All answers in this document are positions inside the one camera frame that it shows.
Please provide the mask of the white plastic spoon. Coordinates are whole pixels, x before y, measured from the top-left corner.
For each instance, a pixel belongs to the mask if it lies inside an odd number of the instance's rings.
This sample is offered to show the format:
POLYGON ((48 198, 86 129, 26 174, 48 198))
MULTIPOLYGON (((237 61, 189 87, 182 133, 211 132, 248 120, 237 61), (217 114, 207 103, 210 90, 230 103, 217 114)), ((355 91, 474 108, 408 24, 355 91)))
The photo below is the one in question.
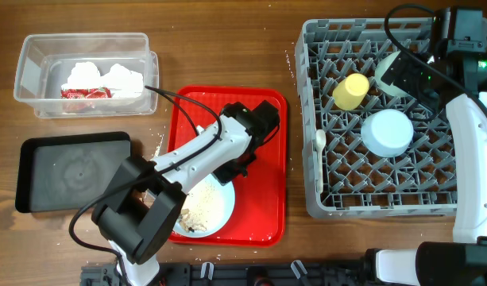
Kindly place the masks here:
POLYGON ((326 143, 326 133, 322 129, 317 129, 315 132, 315 151, 317 152, 318 162, 318 179, 316 183, 316 191, 318 193, 323 191, 323 150, 326 143))

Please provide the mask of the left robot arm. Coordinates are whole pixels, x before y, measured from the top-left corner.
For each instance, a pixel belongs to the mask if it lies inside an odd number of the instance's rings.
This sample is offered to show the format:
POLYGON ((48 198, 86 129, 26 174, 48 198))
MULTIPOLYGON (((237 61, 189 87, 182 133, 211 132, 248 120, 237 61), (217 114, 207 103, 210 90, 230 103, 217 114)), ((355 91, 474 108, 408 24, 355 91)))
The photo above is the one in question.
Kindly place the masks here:
POLYGON ((188 192, 208 175, 221 184, 245 176, 256 150, 280 124, 267 101, 250 110, 240 102, 222 108, 215 123, 180 148, 148 161, 128 157, 119 166, 92 221, 115 252, 122 280, 149 285, 188 192))

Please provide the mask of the white napkin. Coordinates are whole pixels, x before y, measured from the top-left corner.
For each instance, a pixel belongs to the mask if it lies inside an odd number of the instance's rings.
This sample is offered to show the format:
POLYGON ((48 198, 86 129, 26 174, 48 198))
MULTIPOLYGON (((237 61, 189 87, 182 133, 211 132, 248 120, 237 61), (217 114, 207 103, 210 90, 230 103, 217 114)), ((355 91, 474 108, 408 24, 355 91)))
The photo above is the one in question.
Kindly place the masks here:
POLYGON ((141 73, 131 71, 120 64, 114 64, 102 75, 92 62, 77 63, 71 70, 64 89, 91 89, 106 87, 110 90, 111 99, 136 98, 144 89, 144 77, 141 73))

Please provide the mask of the food scraps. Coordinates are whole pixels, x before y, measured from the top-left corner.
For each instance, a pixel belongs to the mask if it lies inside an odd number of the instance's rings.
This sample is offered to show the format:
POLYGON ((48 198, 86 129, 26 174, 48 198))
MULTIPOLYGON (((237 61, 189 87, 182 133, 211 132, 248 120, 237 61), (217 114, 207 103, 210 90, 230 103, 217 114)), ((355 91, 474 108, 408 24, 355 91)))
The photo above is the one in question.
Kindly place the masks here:
POLYGON ((223 213, 222 193, 212 182, 203 180, 187 194, 179 224, 186 232, 207 232, 220 223, 223 213))

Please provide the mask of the red snack wrapper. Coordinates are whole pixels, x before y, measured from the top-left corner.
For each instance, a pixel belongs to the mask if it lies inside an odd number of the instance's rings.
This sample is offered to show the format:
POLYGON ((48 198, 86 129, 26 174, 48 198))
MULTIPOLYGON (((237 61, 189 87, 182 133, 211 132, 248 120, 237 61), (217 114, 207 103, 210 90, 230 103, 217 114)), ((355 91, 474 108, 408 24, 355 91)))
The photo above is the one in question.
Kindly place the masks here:
POLYGON ((62 99, 110 99, 110 90, 106 87, 91 89, 64 89, 61 92, 62 99))

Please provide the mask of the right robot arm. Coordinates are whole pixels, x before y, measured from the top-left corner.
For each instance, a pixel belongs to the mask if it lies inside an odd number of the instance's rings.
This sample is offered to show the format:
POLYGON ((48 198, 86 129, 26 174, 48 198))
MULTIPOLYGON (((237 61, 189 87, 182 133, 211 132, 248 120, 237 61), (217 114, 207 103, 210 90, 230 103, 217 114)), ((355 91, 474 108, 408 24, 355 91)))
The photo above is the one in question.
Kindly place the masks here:
POLYGON ((370 249, 367 277, 400 285, 487 285, 487 49, 478 8, 432 13, 430 47, 399 46, 375 72, 388 95, 410 95, 445 114, 454 139, 457 213, 451 242, 370 249))

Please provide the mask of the light blue plate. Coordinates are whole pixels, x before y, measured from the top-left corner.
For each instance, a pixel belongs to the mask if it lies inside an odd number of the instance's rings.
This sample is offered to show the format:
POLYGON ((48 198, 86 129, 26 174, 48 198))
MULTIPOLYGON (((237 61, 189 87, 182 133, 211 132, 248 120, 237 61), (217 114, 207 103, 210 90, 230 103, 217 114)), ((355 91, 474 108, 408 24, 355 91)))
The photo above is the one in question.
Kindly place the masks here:
POLYGON ((221 230, 235 207, 232 183, 220 184, 209 175, 187 194, 173 233, 187 238, 205 238, 221 230))

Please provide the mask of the yellow plastic cup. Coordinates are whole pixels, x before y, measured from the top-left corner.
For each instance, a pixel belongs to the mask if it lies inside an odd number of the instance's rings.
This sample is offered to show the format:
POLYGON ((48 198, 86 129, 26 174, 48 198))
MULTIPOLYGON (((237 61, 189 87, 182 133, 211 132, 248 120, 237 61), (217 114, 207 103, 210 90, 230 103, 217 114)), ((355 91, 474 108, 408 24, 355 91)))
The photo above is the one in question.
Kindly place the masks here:
POLYGON ((335 105, 341 110, 354 110, 367 95, 370 85, 368 78, 359 73, 348 75, 333 90, 335 105))

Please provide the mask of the green plastic bowl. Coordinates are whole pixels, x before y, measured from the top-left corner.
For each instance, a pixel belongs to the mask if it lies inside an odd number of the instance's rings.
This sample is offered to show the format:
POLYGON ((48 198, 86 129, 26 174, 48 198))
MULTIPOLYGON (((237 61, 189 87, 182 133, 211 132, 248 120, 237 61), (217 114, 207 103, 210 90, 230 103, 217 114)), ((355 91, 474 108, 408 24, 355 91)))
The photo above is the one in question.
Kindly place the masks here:
POLYGON ((385 57, 376 67, 374 79, 377 87, 387 95, 394 97, 409 96, 407 92, 406 61, 402 59, 402 52, 394 52, 385 57))

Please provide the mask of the light blue bowl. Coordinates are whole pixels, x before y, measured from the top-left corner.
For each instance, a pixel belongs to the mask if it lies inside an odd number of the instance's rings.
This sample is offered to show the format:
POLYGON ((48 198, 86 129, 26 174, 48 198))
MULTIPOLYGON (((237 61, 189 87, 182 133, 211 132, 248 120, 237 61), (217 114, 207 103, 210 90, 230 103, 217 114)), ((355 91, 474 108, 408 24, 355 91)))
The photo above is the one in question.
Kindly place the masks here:
POLYGON ((394 109, 381 110, 364 120, 361 139, 365 147, 379 157, 397 157, 412 142, 412 121, 394 109))

